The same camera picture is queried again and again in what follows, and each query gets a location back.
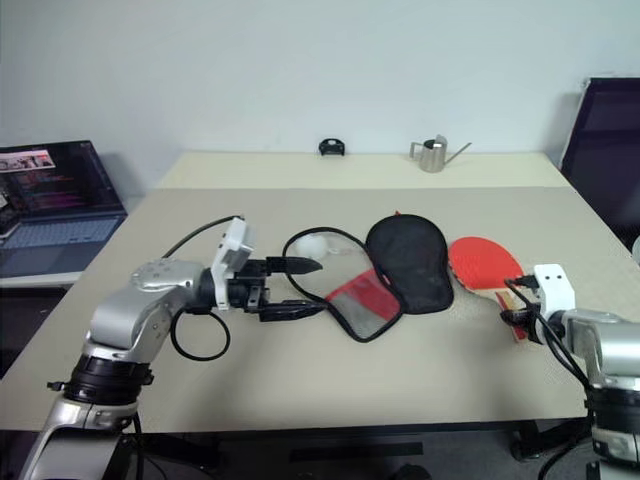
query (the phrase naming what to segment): white wall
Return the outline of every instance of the white wall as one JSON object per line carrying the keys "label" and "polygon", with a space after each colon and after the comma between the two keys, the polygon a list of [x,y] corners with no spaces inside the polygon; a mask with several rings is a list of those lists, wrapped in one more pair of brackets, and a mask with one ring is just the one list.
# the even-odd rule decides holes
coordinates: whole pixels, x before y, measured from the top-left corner
{"label": "white wall", "polygon": [[0,142],[90,138],[126,195],[183,149],[557,155],[638,0],[2,0]]}

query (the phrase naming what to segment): laptop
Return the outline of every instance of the laptop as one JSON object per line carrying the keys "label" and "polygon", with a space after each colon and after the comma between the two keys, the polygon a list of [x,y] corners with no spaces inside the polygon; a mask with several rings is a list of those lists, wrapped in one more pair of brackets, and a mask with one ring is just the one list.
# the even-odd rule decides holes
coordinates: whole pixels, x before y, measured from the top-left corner
{"label": "laptop", "polygon": [[0,190],[20,218],[0,278],[81,272],[127,216],[88,140],[0,148]]}

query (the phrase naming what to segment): floor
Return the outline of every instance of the floor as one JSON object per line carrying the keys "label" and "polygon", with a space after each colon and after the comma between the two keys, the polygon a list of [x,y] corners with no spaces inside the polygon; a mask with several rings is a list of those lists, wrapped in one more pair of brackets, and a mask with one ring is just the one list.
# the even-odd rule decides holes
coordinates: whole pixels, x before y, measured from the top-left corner
{"label": "floor", "polygon": [[[3,368],[8,368],[24,348],[62,293],[26,300],[2,296],[0,334]],[[17,478],[35,434],[1,434],[0,480]],[[187,438],[193,440],[195,437],[188,435]],[[329,433],[322,437],[279,434],[223,439],[219,450],[223,462],[214,478],[229,480],[386,480],[405,464],[425,467],[434,480],[534,480],[546,459],[543,457],[524,463],[514,460],[509,453],[509,437],[500,431],[368,436]],[[584,480],[585,465],[594,459],[591,445],[582,445],[560,462],[548,478]],[[155,460],[169,479],[208,478],[193,467]],[[128,478],[133,480],[134,476],[131,469]],[[146,462],[144,478],[162,479],[163,476],[155,466]]]}
{"label": "floor", "polygon": [[[11,445],[5,444],[0,467],[0,478],[17,478],[24,458],[28,454],[35,434],[9,433]],[[345,446],[373,445],[421,445],[423,453],[416,455],[380,456],[369,458],[314,460],[300,458],[301,450]],[[434,480],[535,480],[538,470],[546,460],[518,462],[511,457],[508,437],[504,432],[448,432],[413,435],[393,435],[367,438],[269,438],[254,440],[229,440],[220,443],[223,466],[206,475],[192,466],[163,461],[151,457],[169,479],[228,479],[228,480],[387,480],[405,464],[421,465]],[[549,480],[584,480],[586,464],[595,460],[590,443],[579,446],[554,467]],[[135,479],[132,467],[128,480]],[[162,480],[157,468],[145,462],[147,480]]]}

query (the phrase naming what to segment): black object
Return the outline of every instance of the black object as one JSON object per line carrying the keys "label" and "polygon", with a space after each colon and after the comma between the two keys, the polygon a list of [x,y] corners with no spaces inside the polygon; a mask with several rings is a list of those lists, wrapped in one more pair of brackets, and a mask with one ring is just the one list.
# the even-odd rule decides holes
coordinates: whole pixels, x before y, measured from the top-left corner
{"label": "black object", "polygon": [[431,480],[431,474],[420,465],[404,465],[390,480]]}
{"label": "black object", "polygon": [[64,288],[0,289],[0,379],[66,293]]}
{"label": "black object", "polygon": [[192,467],[202,475],[211,475],[221,463],[218,442],[215,437],[211,440],[211,445],[205,446],[165,433],[145,433],[142,435],[142,446],[147,459],[155,457]]}
{"label": "black object", "polygon": [[133,414],[133,430],[136,433],[138,457],[136,458],[136,480],[144,480],[144,449],[142,447],[142,422],[140,414]]}
{"label": "black object", "polygon": [[261,322],[310,317],[324,310],[324,304],[306,300],[270,303],[265,280],[272,273],[303,275],[321,269],[322,265],[318,262],[301,257],[247,260],[242,270],[227,282],[229,305],[242,308],[247,313],[257,313]]}
{"label": "black object", "polygon": [[[567,350],[567,347],[562,343],[562,340],[560,340],[560,337],[558,337],[555,330],[551,327],[551,325],[547,322],[547,320],[540,314],[539,308],[536,307],[536,305],[534,305],[525,295],[522,294],[521,291],[519,291],[515,287],[516,284],[513,280],[505,279],[504,283],[509,288],[509,290],[513,292],[513,294],[516,297],[522,300],[522,303],[525,304],[526,308],[535,314],[536,320],[540,322],[540,324],[544,328],[544,332],[545,332],[544,335],[547,340],[547,345],[549,347],[549,350],[551,350],[551,353],[553,354],[553,356],[556,358],[556,360],[558,360],[558,362],[565,369],[567,369],[567,371],[569,371],[569,373],[571,373],[571,375],[573,375],[576,378],[576,380],[580,382],[585,392],[588,392],[589,390],[591,390],[591,384],[589,383],[589,379],[587,378],[585,373],[582,371],[582,368],[580,367],[580,365],[576,363],[571,353],[569,353],[569,351]],[[558,353],[558,350],[562,352],[563,356],[560,356],[560,354]]]}
{"label": "black object", "polygon": [[640,78],[592,78],[562,173],[631,247],[640,235]]}
{"label": "black object", "polygon": [[325,138],[318,145],[320,155],[342,155],[344,157],[344,142],[337,138]]}
{"label": "black object", "polygon": [[51,382],[53,390],[64,388],[64,397],[76,402],[99,405],[134,403],[143,385],[150,385],[153,375],[148,363],[116,362],[82,355],[67,383]]}
{"label": "black object", "polygon": [[545,480],[554,465],[556,465],[560,460],[571,453],[579,444],[580,440],[573,439],[564,447],[562,447],[558,452],[556,452],[549,460],[547,460],[547,462],[538,472],[538,480]]}
{"label": "black object", "polygon": [[513,284],[530,289],[540,288],[535,275],[524,275],[522,277],[514,278]]}
{"label": "black object", "polygon": [[[533,276],[521,277],[519,279],[517,278],[513,280],[513,284],[529,286],[530,288],[538,288],[538,282]],[[547,322],[551,330],[553,330],[553,332],[560,339],[564,338],[567,334],[566,329],[562,324],[562,317],[564,313],[564,310],[555,312],[553,315],[551,315],[551,318],[549,318],[549,321]],[[530,306],[518,310],[503,310],[502,312],[500,312],[500,318],[504,323],[512,327],[519,327],[523,329],[525,332],[527,332],[527,338],[531,342],[543,345],[543,339],[538,338],[538,332],[536,331],[536,322],[539,315],[540,303],[537,302],[531,303]],[[547,337],[545,338],[547,342],[553,343],[553,339],[549,339],[550,337],[547,332],[545,332],[545,337]]]}
{"label": "black object", "polygon": [[113,455],[111,455],[111,460],[109,460],[109,464],[102,476],[103,480],[120,480],[127,478],[127,472],[129,471],[129,464],[135,446],[135,442],[128,435],[122,435],[119,438]]}
{"label": "black object", "polygon": [[366,255],[368,257],[369,261],[373,265],[373,267],[374,267],[374,269],[376,271],[376,275],[378,277],[378,280],[380,281],[382,287],[384,289],[386,289],[398,301],[399,308],[398,308],[398,311],[396,312],[396,314],[393,316],[393,318],[387,319],[387,321],[385,322],[384,326],[382,326],[380,329],[378,329],[373,335],[369,335],[369,336],[363,337],[363,336],[359,335],[355,331],[354,327],[350,324],[349,320],[345,317],[345,315],[343,315],[343,312],[341,312],[333,303],[328,301],[326,298],[323,298],[323,297],[321,297],[319,295],[316,295],[316,294],[311,293],[308,290],[304,289],[291,276],[292,273],[294,273],[294,272],[286,272],[285,275],[287,276],[287,279],[289,280],[289,282],[291,282],[291,285],[293,285],[293,287],[296,290],[298,290],[305,297],[313,300],[314,305],[322,305],[323,308],[326,308],[329,311],[329,313],[331,313],[331,315],[333,315],[333,317],[338,321],[338,323],[344,329],[344,331],[347,332],[347,334],[349,334],[349,336],[351,338],[353,338],[357,342],[361,342],[361,343],[366,343],[366,342],[370,342],[372,340],[375,340],[380,335],[382,335],[384,332],[386,332],[389,328],[391,328],[393,325],[396,324],[396,322],[400,319],[400,317],[402,317],[402,314],[404,313],[404,308],[403,308],[402,298],[400,297],[400,295],[397,292],[395,292],[393,290],[393,288],[390,285],[388,285],[388,283],[384,280],[384,278],[381,277],[381,275],[379,273],[379,268],[376,266],[376,264],[374,262],[374,259],[369,254],[369,252],[367,250],[367,247],[366,247],[366,245],[364,243],[362,243],[360,240],[358,240],[356,237],[354,237],[350,233],[347,233],[344,230],[340,230],[338,228],[333,228],[333,227],[315,227],[315,228],[310,228],[310,229],[307,229],[307,230],[303,230],[302,232],[296,233],[293,237],[291,237],[289,240],[287,240],[287,242],[285,243],[285,245],[284,245],[284,247],[282,249],[282,256],[287,258],[287,260],[291,260],[291,259],[295,258],[295,257],[287,257],[287,252],[288,252],[289,248],[298,239],[300,239],[300,238],[302,238],[302,237],[304,237],[306,235],[320,234],[320,233],[330,233],[330,234],[342,236],[342,237],[346,238],[347,240],[353,242],[353,244],[355,244],[357,247],[360,247],[362,249],[362,252],[364,253],[364,255]]}
{"label": "black object", "polygon": [[422,442],[382,443],[370,445],[344,445],[338,447],[312,447],[292,450],[289,454],[291,463],[326,462],[334,460],[350,460],[353,458],[375,457],[409,457],[423,455]]}
{"label": "black object", "polygon": [[241,215],[229,215],[228,217],[219,218],[218,220],[214,220],[213,222],[205,223],[204,225],[196,228],[193,232],[189,233],[185,237],[183,237],[178,243],[176,243],[173,247],[171,247],[167,253],[165,253],[162,258],[169,258],[171,255],[176,253],[179,248],[181,248],[185,243],[191,240],[193,237],[200,235],[205,230],[216,227],[218,225],[222,225],[223,223],[230,222],[234,218],[243,218]]}
{"label": "black object", "polygon": [[[597,427],[640,435],[640,392],[594,388],[587,392],[585,406],[595,413]],[[607,456],[606,452],[599,452],[597,448],[595,450],[600,455]]]}
{"label": "black object", "polygon": [[572,418],[541,432],[535,420],[524,420],[518,428],[519,438],[511,443],[511,455],[518,461],[537,458],[540,454],[565,445],[576,437],[588,435],[589,427],[590,421],[586,418]]}
{"label": "black object", "polygon": [[182,348],[182,346],[180,345],[180,342],[178,341],[178,331],[177,330],[178,330],[178,322],[180,321],[180,317],[185,312],[187,312],[187,310],[178,310],[178,312],[171,319],[171,326],[169,328],[169,336],[171,338],[171,345],[173,345],[173,348],[176,349],[176,352],[178,352],[184,358],[186,358],[188,360],[193,360],[194,362],[210,362],[212,360],[217,360],[222,355],[227,353],[227,350],[229,350],[229,347],[231,346],[231,332],[229,331],[229,327],[227,327],[227,324],[224,323],[224,320],[222,320],[222,318],[220,318],[218,315],[216,315],[213,312],[197,313],[197,315],[209,315],[211,318],[215,319],[220,324],[220,326],[224,330],[224,334],[225,334],[225,341],[224,341],[224,346],[222,347],[222,350],[220,350],[218,353],[216,353],[214,355],[210,355],[208,357],[199,357],[197,355],[193,355],[193,354],[187,352],[184,348]]}
{"label": "black object", "polygon": [[216,306],[216,286],[213,283],[213,274],[210,268],[205,268],[200,274],[200,283],[196,293],[196,305],[189,308],[189,313],[204,315]]}
{"label": "black object", "polygon": [[600,480],[600,462],[587,464],[587,480]]}
{"label": "black object", "polygon": [[404,300],[405,313],[451,306],[447,243],[432,222],[417,215],[387,217],[371,228],[365,243],[373,263]]}

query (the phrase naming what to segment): laptop keyboard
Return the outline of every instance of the laptop keyboard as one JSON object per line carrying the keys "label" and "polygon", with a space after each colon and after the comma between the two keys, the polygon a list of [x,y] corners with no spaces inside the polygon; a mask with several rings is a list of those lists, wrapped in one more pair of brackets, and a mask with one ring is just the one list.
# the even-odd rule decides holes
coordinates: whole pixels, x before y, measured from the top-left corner
{"label": "laptop keyboard", "polygon": [[45,247],[75,243],[103,242],[118,222],[117,218],[76,222],[22,225],[2,245],[7,248]]}

